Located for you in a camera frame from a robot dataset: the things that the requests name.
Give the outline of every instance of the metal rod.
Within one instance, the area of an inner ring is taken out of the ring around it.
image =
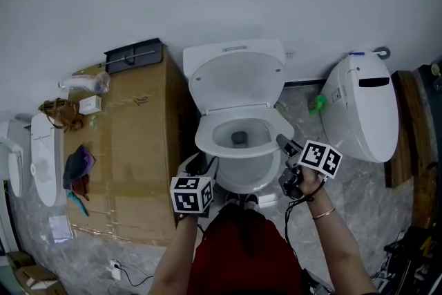
[[[139,57],[140,55],[151,55],[151,54],[153,54],[153,53],[155,53],[155,51],[154,51],[154,50],[150,50],[150,51],[148,51],[148,52],[140,53],[140,54],[138,54],[138,55],[131,55],[131,56],[129,56],[129,57],[126,57],[126,56],[124,55],[124,56],[121,57],[120,59],[116,59],[116,60],[113,60],[113,61],[108,61],[108,62],[100,63],[100,64],[97,65],[97,67],[98,67],[98,68],[101,68],[102,66],[105,66],[105,65],[107,65],[107,64],[117,63],[118,61],[123,61],[123,60],[124,60],[124,61],[127,61],[127,59],[136,58],[136,57]]]

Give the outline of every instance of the wall socket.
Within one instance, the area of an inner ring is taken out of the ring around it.
[[[109,261],[110,263],[110,271],[112,272],[112,278],[114,278],[115,280],[121,280],[122,279],[122,270],[115,268],[115,266],[117,265],[119,268],[122,267],[122,264],[120,262],[118,262],[118,260],[115,259],[111,259]]]
[[[293,59],[295,57],[295,54],[296,54],[295,50],[286,50],[285,58],[286,59]]]

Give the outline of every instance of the toilet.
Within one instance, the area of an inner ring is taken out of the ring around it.
[[[348,55],[331,72],[320,111],[329,143],[343,155],[386,162],[398,141],[398,109],[385,63],[370,51]]]
[[[285,83],[285,51],[275,39],[186,48],[184,75],[202,114],[195,136],[208,159],[220,158],[216,182],[234,193],[267,186],[282,152],[276,136],[294,128],[273,107]]]
[[[22,122],[0,123],[0,180],[9,180],[17,197],[30,188],[30,132]]]
[[[66,204],[63,189],[63,131],[56,129],[45,114],[32,118],[30,145],[31,174],[41,201],[48,207]]]

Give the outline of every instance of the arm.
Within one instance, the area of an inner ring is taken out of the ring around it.
[[[185,295],[191,275],[198,216],[178,223],[175,236],[164,252],[153,276],[149,295]]]
[[[320,181],[314,170],[304,166],[302,167],[302,174],[304,175],[304,181],[300,188],[307,195],[318,187]],[[321,189],[314,196],[313,202],[307,203],[313,217],[333,208],[333,204],[324,189]],[[338,295],[377,293],[377,289],[364,268],[359,246],[338,212],[333,211],[314,222],[336,293]]]

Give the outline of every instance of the white power strip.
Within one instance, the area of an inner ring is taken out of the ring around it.
[[[114,278],[115,280],[121,280],[122,279],[122,270],[119,268],[121,268],[122,264],[120,262],[118,262],[118,260],[115,260],[115,259],[111,259],[109,261],[109,263],[110,263],[110,271],[112,272],[112,278]]]

